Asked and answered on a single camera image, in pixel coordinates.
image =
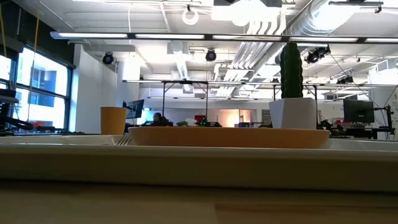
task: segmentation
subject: yellow cup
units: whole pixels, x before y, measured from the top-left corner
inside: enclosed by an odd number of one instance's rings
[[[127,108],[101,107],[101,134],[124,134]]]

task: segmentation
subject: white pot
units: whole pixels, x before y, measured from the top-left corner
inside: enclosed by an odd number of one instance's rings
[[[286,98],[269,103],[273,128],[317,128],[317,102],[312,98]]]

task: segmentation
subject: wooden plate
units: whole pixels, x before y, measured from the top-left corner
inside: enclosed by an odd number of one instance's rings
[[[319,149],[329,138],[327,130],[274,128],[140,127],[129,134],[138,146]]]

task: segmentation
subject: cactus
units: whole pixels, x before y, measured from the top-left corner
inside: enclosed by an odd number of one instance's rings
[[[283,49],[283,74],[281,69],[281,76],[283,75],[284,83],[282,86],[284,98],[301,98],[303,97],[303,68],[300,57],[300,51],[297,44],[289,42]]]

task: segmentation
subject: computer monitor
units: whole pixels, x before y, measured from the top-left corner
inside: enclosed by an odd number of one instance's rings
[[[373,102],[344,100],[343,107],[345,121],[374,123]]]
[[[144,100],[136,100],[127,103],[127,119],[140,118],[142,108],[144,107]]]

